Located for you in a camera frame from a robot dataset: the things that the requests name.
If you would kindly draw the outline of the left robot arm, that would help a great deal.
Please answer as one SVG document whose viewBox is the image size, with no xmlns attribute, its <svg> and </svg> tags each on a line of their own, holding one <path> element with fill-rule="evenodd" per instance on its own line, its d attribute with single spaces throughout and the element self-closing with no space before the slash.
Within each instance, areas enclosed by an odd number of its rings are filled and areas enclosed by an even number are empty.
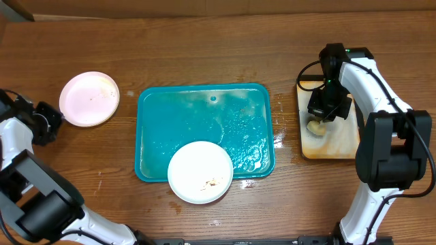
<svg viewBox="0 0 436 245">
<path fill-rule="evenodd" d="M 114 223 L 84 204 L 78 189 L 44 164 L 33 146 L 56 140 L 63 115 L 46 102 L 37 105 L 1 90 L 1 230 L 13 244 L 22 239 L 48 244 L 152 244 L 138 230 Z"/>
</svg>

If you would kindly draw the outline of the yellow sponge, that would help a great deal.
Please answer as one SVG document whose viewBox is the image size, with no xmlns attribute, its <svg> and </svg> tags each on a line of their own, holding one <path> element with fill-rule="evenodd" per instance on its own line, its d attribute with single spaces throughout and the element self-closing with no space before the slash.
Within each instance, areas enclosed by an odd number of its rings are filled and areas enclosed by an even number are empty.
<svg viewBox="0 0 436 245">
<path fill-rule="evenodd" d="M 307 129 L 316 136 L 325 136 L 326 134 L 326 124 L 322 121 L 309 121 L 307 124 Z"/>
</svg>

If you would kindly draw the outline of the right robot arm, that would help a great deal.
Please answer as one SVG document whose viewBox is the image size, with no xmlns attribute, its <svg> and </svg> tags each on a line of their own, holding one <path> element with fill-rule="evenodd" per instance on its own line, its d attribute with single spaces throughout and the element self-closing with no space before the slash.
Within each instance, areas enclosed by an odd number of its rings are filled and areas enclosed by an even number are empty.
<svg viewBox="0 0 436 245">
<path fill-rule="evenodd" d="M 377 230 L 395 200 L 420 198 L 435 188 L 407 194 L 435 160 L 429 144 L 432 118 L 413 110 L 389 87 L 367 48 L 327 44 L 317 61 L 324 82 L 310 89 L 308 112 L 324 122 L 347 118 L 355 103 L 366 120 L 356 151 L 360 185 L 348 213 L 331 235 L 300 236 L 299 244 L 392 244 L 391 237 L 377 237 Z"/>
</svg>

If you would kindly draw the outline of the yellow-green plate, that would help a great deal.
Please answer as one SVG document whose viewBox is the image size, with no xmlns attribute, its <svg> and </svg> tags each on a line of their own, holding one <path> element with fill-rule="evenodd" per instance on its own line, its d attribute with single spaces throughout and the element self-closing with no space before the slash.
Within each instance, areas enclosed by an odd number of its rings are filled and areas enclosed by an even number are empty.
<svg viewBox="0 0 436 245">
<path fill-rule="evenodd" d="M 109 116 L 107 116 L 105 119 L 98 122 L 96 125 L 102 125 L 102 124 L 106 123 L 108 120 L 110 120 L 116 114 L 118 108 L 119 108 L 119 103 L 114 107 L 113 111 L 111 112 L 111 114 Z"/>
</svg>

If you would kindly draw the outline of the white plate with sauce streak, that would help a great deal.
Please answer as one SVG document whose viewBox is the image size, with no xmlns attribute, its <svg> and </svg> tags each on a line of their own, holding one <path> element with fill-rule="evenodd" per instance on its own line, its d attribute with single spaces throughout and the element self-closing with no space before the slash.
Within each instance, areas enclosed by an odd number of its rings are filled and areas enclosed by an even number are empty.
<svg viewBox="0 0 436 245">
<path fill-rule="evenodd" d="M 110 76 L 88 71 L 63 87 L 59 109 L 67 122 L 78 127 L 94 127 L 111 114 L 119 101 L 119 88 Z"/>
</svg>

